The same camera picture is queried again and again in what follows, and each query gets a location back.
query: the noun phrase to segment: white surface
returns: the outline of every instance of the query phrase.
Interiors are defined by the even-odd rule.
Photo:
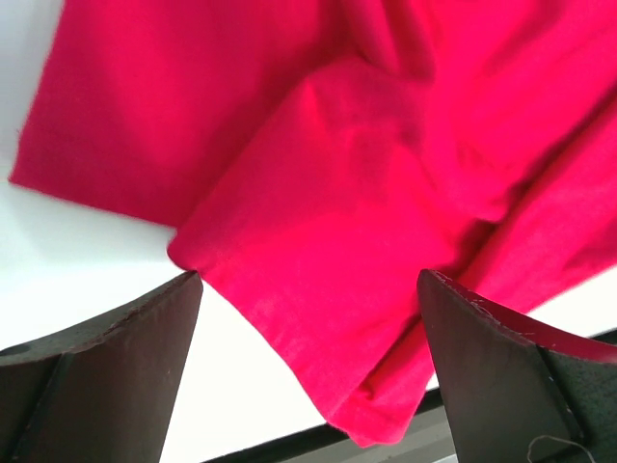
[[[60,4],[0,2],[0,349],[105,312],[179,273],[165,254],[171,230],[5,181]],[[584,336],[616,327],[616,286],[612,270],[535,316]],[[198,463],[320,423],[282,361],[206,288],[162,461]]]
[[[458,461],[459,460],[456,457],[456,455],[450,455],[450,456],[447,456],[446,458],[436,461],[435,463],[458,463]]]

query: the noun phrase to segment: red cloth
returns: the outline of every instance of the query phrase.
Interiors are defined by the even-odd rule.
[[[433,371],[419,269],[527,312],[617,262],[615,17],[67,0],[12,181],[177,227],[323,416],[393,443]]]

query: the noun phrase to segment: red fabric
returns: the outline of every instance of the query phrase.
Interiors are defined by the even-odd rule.
[[[419,269],[527,312],[617,262],[616,16],[67,0],[12,180],[177,227],[323,416],[393,443],[432,373]]]

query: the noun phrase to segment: black object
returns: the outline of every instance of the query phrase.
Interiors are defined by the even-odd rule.
[[[617,461],[615,346],[511,311],[437,272],[420,274],[418,294],[460,463],[589,463],[587,451]]]
[[[0,461],[159,461],[201,292],[199,275],[185,273],[0,351]]]

